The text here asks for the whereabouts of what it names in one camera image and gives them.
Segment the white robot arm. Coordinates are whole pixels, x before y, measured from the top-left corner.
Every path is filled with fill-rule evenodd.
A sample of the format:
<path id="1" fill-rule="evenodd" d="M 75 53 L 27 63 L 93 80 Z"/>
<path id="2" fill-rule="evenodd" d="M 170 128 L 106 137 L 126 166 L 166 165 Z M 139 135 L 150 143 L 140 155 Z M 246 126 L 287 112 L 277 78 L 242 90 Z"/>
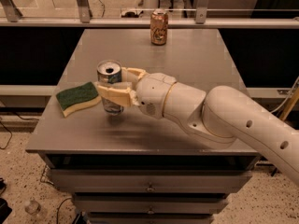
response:
<path id="1" fill-rule="evenodd" d="M 239 139 L 299 185 L 299 132 L 241 91 L 218 86 L 205 92 L 116 63 L 100 64 L 97 73 L 96 88 L 111 103 L 171 120 L 207 148 L 226 148 Z"/>

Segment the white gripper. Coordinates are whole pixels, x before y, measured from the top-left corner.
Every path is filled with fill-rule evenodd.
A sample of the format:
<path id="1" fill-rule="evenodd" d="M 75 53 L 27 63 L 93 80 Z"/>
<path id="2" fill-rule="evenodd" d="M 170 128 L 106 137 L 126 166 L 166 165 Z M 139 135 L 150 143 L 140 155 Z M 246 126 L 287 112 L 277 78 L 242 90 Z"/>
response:
<path id="1" fill-rule="evenodd" d="M 102 98 L 124 107 L 138 105 L 139 102 L 139 109 L 143 114 L 161 119 L 166 95 L 177 80 L 162 73 L 147 73 L 144 69 L 123 67 L 123 82 L 108 84 L 96 81 L 94 85 Z"/>

